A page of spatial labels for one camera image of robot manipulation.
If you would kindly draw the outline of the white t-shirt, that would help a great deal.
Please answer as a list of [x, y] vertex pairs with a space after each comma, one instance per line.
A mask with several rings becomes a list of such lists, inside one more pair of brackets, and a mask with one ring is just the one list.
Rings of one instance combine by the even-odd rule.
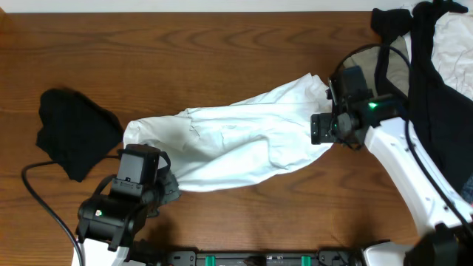
[[306, 74], [229, 106], [187, 108], [129, 122], [123, 143], [165, 151], [182, 191], [256, 185], [310, 165], [330, 149], [311, 143], [310, 117], [330, 112], [327, 86]]

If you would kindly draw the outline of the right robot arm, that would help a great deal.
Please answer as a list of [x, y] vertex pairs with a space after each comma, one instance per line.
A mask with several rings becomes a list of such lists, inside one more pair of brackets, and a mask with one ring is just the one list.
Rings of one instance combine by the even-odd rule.
[[472, 207], [441, 174], [394, 95], [375, 97], [360, 67], [329, 78], [329, 113], [310, 120], [311, 142], [362, 147], [386, 169], [415, 222], [413, 246], [381, 241], [356, 251], [350, 265], [471, 265]]

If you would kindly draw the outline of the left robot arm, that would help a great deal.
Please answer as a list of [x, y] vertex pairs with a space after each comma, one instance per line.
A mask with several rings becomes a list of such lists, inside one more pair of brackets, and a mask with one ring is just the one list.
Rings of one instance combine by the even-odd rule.
[[164, 151], [129, 144], [119, 151], [117, 174], [99, 183], [78, 209], [78, 249], [73, 265], [165, 265], [166, 256], [149, 243], [135, 241], [159, 207], [181, 191]]

